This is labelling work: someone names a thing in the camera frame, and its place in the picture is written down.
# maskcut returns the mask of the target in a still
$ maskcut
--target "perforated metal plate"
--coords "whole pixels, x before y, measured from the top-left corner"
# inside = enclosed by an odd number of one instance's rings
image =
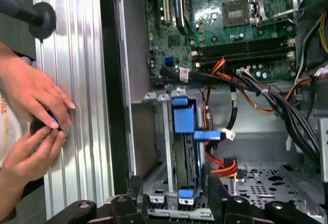
[[[240,169],[246,169],[247,174],[240,180],[222,179],[222,183],[231,195],[239,195],[246,198],[251,204],[264,208],[265,203],[270,201],[290,202],[297,209],[325,223],[325,213],[319,206],[323,203],[322,189],[313,183],[313,178],[307,176],[295,165],[240,163]],[[165,165],[162,165],[153,176],[144,184],[144,192],[153,194],[155,188],[165,186]],[[207,198],[200,192],[192,206],[179,205],[178,210],[169,210],[165,202],[165,191],[156,194],[161,196],[163,202],[151,203],[149,215],[169,218],[187,218],[195,220],[213,220],[208,209]]]

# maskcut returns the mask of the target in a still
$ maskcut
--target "aluminum side panel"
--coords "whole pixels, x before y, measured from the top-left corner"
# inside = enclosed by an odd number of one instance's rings
[[[81,199],[113,195],[99,0],[33,0],[56,11],[56,31],[36,40],[38,67],[72,97],[73,129],[45,176],[47,218]]]

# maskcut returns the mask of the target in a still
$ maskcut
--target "finger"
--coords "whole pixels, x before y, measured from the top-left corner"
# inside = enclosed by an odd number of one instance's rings
[[[46,143],[42,151],[38,150],[24,161],[25,169],[36,169],[41,164],[50,166],[57,158],[60,149],[65,142],[64,137],[65,133],[63,131],[58,132],[57,137],[53,138],[52,142]]]
[[[37,146],[37,144],[45,138],[49,132],[51,131],[50,128],[44,127],[38,130],[34,135],[31,136],[30,131],[27,131],[24,136],[19,140],[19,144],[17,146],[20,150],[20,158],[21,160],[24,160],[27,158],[34,148]]]
[[[72,100],[58,86],[54,86],[53,89],[59,94],[59,96],[63,100],[64,104],[66,104],[71,109],[76,108],[76,106],[72,102]]]
[[[33,96],[36,100],[49,108],[52,114],[56,117],[61,129],[67,131],[68,127],[72,126],[71,117],[67,112],[66,106],[55,90],[52,89],[52,91],[37,92],[33,94]]]
[[[37,151],[32,155],[36,155],[40,159],[46,159],[49,157],[51,148],[57,138],[58,130],[52,130],[50,134],[43,140],[40,147],[37,149]]]
[[[67,108],[66,108],[66,105],[63,103],[62,98],[61,98],[60,95],[55,91],[55,89],[53,89],[53,88],[49,88],[49,89],[47,89],[47,92],[48,92],[50,95],[56,97],[56,99],[59,100],[60,103],[62,104],[62,106],[63,106],[63,108],[64,108],[64,111],[65,111],[66,113],[68,113]],[[68,113],[68,119],[67,119],[66,123],[67,123],[68,127],[73,126],[72,118],[71,118],[71,116],[70,116],[69,113]]]
[[[65,139],[65,133],[63,131],[60,131],[58,133],[57,139],[55,141],[55,143],[53,144],[50,154],[49,154],[49,159],[54,161],[58,154],[60,153],[60,149],[63,147],[64,143],[65,143],[66,139]]]
[[[27,107],[29,112],[39,118],[48,127],[58,129],[58,123],[54,121],[45,108],[35,98],[27,98],[23,100],[23,104]]]

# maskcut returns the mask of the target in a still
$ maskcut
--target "white label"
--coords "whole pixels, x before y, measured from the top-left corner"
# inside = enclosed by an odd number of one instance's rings
[[[225,136],[227,137],[227,139],[229,139],[231,141],[233,141],[234,138],[235,138],[235,136],[236,136],[236,133],[234,133],[233,131],[228,130],[226,128],[223,128],[222,129],[222,132],[224,132],[225,133]]]
[[[182,81],[184,83],[188,83],[189,72],[190,72],[189,69],[180,67],[180,81]]]

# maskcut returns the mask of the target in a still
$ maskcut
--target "ram slot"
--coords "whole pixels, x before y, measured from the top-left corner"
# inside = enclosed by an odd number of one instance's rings
[[[163,12],[164,12],[164,22],[169,23],[171,21],[169,0],[163,0]]]
[[[198,56],[200,57],[198,58],[206,59],[215,57],[216,59],[218,59],[220,57],[225,57],[228,61],[229,59],[234,60],[235,56],[246,57],[258,53],[261,53],[263,55],[270,55],[274,52],[287,54],[289,51],[294,49],[295,45],[288,44],[288,40],[286,40],[285,38],[275,38],[222,46],[202,47],[199,49],[193,49],[193,51],[196,50],[199,52]]]
[[[155,12],[155,28],[160,30],[160,14],[159,14],[159,4],[158,0],[153,0],[154,12]]]

